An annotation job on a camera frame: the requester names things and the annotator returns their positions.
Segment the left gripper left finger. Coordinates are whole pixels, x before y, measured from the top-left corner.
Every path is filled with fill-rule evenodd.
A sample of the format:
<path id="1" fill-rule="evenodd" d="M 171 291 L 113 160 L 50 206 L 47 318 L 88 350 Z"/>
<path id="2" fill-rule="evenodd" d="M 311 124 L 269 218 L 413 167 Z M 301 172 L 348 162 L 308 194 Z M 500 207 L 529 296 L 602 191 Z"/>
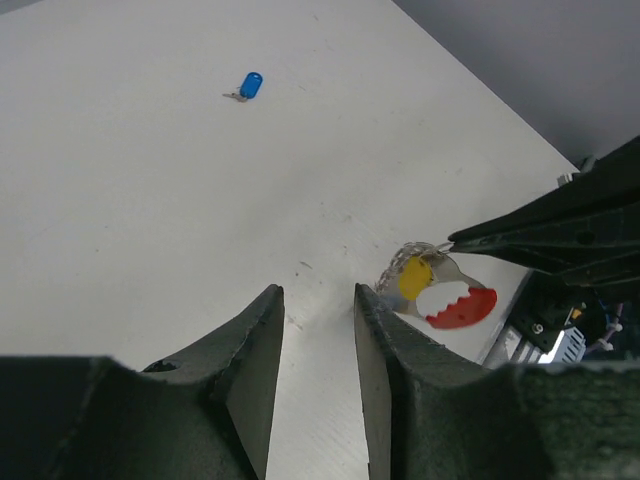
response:
<path id="1" fill-rule="evenodd" d="M 262 479 L 284 291 L 142 371 L 85 356 L 1 360 L 5 479 Z"/>

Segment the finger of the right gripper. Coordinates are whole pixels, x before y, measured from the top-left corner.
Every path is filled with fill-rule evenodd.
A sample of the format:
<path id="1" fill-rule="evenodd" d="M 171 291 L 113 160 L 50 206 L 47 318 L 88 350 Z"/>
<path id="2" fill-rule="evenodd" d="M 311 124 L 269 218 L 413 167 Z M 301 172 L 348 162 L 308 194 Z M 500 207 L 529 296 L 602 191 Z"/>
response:
<path id="1" fill-rule="evenodd" d="M 592 170 L 523 207 L 461 230 L 461 235 L 491 235 L 596 213 L 639 200 L 639 139 L 598 160 Z"/>
<path id="2" fill-rule="evenodd" d="M 452 250 L 491 256 L 622 301 L 639 295 L 639 211 L 610 209 L 541 222 L 513 212 L 448 237 Z"/>

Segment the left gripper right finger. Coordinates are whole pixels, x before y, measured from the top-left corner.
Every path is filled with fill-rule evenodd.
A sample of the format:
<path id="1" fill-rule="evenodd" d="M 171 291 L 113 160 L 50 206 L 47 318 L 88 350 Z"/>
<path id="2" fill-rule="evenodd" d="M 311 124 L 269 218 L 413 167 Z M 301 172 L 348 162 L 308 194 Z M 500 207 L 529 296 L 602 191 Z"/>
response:
<path id="1" fill-rule="evenodd" d="M 635 479 L 635 362 L 473 363 L 365 285 L 354 333 L 373 479 Z"/>

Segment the red silver carabiner keyring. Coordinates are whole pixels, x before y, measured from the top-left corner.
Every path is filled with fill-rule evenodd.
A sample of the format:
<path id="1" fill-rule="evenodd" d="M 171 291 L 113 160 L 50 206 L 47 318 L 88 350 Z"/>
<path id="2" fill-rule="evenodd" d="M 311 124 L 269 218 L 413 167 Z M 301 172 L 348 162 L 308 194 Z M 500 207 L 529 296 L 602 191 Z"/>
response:
<path id="1" fill-rule="evenodd" d="M 397 278 L 407 260 L 419 256 L 431 265 L 434 280 L 414 301 L 406 300 Z M 463 273 L 447 244 L 408 242 L 392 256 L 374 291 L 397 314 L 412 316 L 438 330 L 467 328 L 484 320 L 496 307 L 496 291 Z"/>

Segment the yellow key tag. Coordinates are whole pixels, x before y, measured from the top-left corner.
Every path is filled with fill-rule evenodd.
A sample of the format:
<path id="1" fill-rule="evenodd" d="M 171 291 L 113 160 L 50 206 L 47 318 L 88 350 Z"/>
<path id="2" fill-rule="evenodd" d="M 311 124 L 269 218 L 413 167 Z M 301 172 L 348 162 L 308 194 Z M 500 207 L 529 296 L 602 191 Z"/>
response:
<path id="1" fill-rule="evenodd" d="M 397 287 L 403 298 L 416 300 L 434 280 L 428 261 L 419 256 L 410 257 L 397 278 Z"/>

